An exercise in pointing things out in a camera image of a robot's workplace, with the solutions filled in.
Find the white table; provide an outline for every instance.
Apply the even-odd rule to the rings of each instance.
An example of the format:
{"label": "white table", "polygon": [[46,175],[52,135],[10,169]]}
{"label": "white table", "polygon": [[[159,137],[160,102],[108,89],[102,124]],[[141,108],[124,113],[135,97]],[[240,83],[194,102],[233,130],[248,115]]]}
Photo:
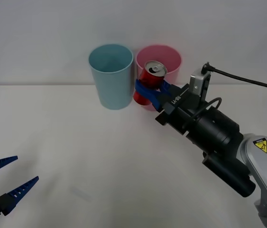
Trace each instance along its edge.
{"label": "white table", "polygon": [[[207,100],[242,133],[267,136],[267,89],[210,85]],[[92,85],[0,86],[0,195],[39,182],[0,228],[263,227],[253,205],[204,165],[202,151],[132,102],[111,111]]]}

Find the plastic cup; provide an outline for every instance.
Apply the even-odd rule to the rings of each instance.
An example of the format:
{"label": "plastic cup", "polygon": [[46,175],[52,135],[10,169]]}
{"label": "plastic cup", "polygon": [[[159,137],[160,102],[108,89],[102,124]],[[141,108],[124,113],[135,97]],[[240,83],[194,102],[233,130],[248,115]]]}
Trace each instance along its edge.
{"label": "plastic cup", "polygon": [[174,48],[167,45],[151,45],[141,49],[136,56],[137,75],[142,73],[142,70],[150,60],[155,60],[162,63],[167,68],[165,80],[174,84],[182,64],[182,57],[180,53]]}
{"label": "plastic cup", "polygon": [[89,55],[89,65],[101,104],[112,110],[129,105],[132,99],[133,53],[119,44],[106,44]]}

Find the yellow warning sticker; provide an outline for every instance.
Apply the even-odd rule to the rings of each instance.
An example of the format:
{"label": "yellow warning sticker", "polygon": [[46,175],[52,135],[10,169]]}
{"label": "yellow warning sticker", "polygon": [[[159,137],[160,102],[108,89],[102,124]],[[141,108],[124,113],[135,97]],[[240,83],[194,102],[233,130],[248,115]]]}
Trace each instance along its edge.
{"label": "yellow warning sticker", "polygon": [[253,144],[256,147],[258,147],[259,149],[261,149],[262,151],[264,151],[265,153],[267,153],[267,140],[266,140],[266,138],[253,141]]}

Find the white wall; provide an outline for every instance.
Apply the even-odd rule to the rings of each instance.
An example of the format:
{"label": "white wall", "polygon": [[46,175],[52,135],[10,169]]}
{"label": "white wall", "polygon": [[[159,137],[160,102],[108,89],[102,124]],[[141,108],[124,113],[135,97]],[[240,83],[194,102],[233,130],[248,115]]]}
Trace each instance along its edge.
{"label": "white wall", "polygon": [[0,84],[93,83],[88,54],[107,42],[177,48],[180,83],[206,61],[267,82],[267,0],[0,0]]}

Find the pink cup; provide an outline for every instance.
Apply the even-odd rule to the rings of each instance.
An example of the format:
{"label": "pink cup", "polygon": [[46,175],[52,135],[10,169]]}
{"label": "pink cup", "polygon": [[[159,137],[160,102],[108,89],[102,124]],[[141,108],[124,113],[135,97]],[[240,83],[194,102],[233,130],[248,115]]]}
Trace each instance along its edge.
{"label": "pink cup", "polygon": [[142,73],[142,70],[150,60],[155,60],[162,63],[167,68],[165,80],[174,84],[179,74],[180,66],[182,64],[182,57],[180,53],[174,48],[167,45],[150,45],[141,49],[136,56],[137,75]]}

